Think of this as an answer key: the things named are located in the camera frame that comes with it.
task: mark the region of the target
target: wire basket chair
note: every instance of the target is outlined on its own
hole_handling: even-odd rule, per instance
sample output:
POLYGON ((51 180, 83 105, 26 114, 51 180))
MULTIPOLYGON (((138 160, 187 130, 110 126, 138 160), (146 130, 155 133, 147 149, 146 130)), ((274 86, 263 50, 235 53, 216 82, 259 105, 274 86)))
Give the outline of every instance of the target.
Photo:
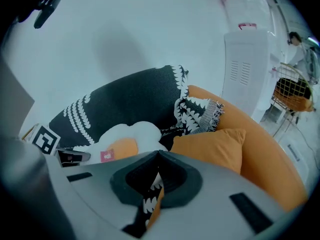
POLYGON ((273 92, 272 108, 275 106, 275 103, 277 103, 280 107, 286 110, 286 113, 284 121, 273 136, 278 133, 278 131, 288 118, 289 114, 291 114, 292 117, 285 132, 287 132, 290 124, 292 123, 292 120, 294 118, 293 115, 295 112, 310 112, 313 111, 314 106, 312 88, 299 70, 291 65, 281 63, 280 67, 277 69, 277 73, 279 80, 276 83, 273 92))

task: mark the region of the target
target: orange pillow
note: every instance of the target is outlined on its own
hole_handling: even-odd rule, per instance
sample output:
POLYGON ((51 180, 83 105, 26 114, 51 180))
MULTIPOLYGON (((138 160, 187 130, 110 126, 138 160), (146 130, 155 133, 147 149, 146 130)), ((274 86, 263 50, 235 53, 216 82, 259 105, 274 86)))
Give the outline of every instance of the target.
POLYGON ((170 152, 226 167, 240 174, 245 129, 222 129, 173 139, 170 152))

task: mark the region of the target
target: white flower-shaped cushion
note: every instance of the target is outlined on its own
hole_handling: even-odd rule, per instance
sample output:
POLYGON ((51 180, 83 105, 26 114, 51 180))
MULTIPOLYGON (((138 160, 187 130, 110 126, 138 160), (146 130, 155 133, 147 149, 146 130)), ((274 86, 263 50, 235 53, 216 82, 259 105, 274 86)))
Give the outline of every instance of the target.
POLYGON ((106 131, 99 142, 88 147, 86 152, 91 157, 80 164, 110 162, 155 150, 167 151, 159 143, 160 139, 161 132, 153 123, 141 121, 132 126, 118 124, 106 131))

